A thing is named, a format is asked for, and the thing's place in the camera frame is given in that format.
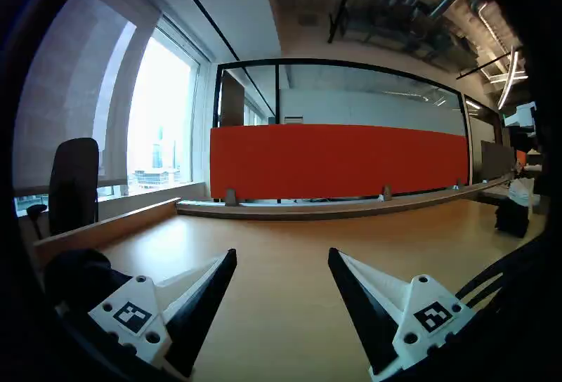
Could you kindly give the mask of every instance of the office desk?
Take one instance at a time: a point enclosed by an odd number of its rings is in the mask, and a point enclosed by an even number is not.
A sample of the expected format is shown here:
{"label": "office desk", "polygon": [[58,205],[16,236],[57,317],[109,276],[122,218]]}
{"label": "office desk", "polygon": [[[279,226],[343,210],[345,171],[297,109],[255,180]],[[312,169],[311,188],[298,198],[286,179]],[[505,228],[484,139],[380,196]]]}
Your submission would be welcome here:
{"label": "office desk", "polygon": [[455,292],[544,226],[544,216],[534,216],[525,239],[500,234],[495,207],[468,200],[299,222],[177,216],[170,205],[151,213],[158,223],[101,250],[115,269],[159,281],[237,249],[238,267],[195,362],[194,382],[368,381],[328,248],[407,281],[430,274]]}

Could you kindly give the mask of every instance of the white object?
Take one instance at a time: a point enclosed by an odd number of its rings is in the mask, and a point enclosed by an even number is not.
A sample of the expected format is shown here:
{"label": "white object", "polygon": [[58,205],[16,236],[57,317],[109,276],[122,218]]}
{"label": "white object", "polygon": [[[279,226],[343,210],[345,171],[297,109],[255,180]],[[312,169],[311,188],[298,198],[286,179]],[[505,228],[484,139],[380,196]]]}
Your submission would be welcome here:
{"label": "white object", "polygon": [[166,324],[223,262],[226,254],[199,268],[155,284],[139,275],[131,278],[89,315],[136,356],[158,369],[187,380],[164,358],[171,345]]}
{"label": "white object", "polygon": [[532,193],[534,186],[534,178],[518,178],[509,185],[508,197],[517,204],[528,207],[529,218],[532,214],[533,206],[537,206],[540,203],[540,195]]}
{"label": "white object", "polygon": [[535,123],[532,120],[531,107],[537,108],[535,101],[531,103],[518,105],[515,114],[506,117],[504,122],[506,126],[534,126]]}
{"label": "white object", "polygon": [[418,275],[408,283],[339,254],[353,276],[398,324],[392,341],[398,358],[378,374],[370,368],[373,382],[383,381],[420,362],[427,357],[428,349],[441,347],[447,335],[456,334],[475,315],[428,275]]}

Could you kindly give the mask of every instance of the white wall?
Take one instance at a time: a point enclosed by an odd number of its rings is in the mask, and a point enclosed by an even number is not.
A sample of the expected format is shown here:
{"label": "white wall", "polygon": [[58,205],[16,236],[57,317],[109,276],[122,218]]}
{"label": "white wall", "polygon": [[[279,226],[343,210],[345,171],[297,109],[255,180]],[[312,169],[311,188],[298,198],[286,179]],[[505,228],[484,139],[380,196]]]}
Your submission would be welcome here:
{"label": "white wall", "polygon": [[355,91],[282,89],[281,122],[303,117],[305,124],[363,124],[465,136],[461,112],[402,96]]}

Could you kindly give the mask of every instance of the window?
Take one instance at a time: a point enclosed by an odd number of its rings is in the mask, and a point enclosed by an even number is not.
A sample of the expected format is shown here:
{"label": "window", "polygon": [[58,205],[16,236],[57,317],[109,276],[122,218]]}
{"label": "window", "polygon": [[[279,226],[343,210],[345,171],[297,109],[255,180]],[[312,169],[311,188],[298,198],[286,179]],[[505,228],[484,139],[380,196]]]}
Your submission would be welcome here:
{"label": "window", "polygon": [[[121,186],[105,186],[98,187],[98,201],[102,202],[108,199],[114,199],[121,196]],[[47,205],[48,194],[19,196],[14,199],[15,212],[19,216],[26,215],[26,209],[31,205]]]}
{"label": "window", "polygon": [[166,19],[159,21],[140,62],[131,102],[130,195],[192,181],[192,112],[201,61],[185,36]]}
{"label": "window", "polygon": [[98,144],[100,200],[127,195],[127,184],[139,193],[190,182],[192,112],[203,111],[208,69],[147,0],[68,0],[37,50],[18,108],[16,209],[47,202],[41,194],[55,152],[73,138]]}
{"label": "window", "polygon": [[244,126],[257,126],[267,124],[266,118],[259,112],[257,107],[248,100],[244,99]]}

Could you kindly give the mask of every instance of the window blind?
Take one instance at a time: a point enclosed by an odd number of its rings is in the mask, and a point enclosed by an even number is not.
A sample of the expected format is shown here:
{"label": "window blind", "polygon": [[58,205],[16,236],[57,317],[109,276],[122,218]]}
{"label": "window blind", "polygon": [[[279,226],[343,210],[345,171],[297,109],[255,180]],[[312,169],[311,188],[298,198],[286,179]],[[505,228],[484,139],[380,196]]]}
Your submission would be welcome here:
{"label": "window blind", "polygon": [[145,0],[68,0],[26,78],[15,122],[16,196],[47,193],[55,151],[98,143],[99,186],[126,184],[131,97],[160,12]]}

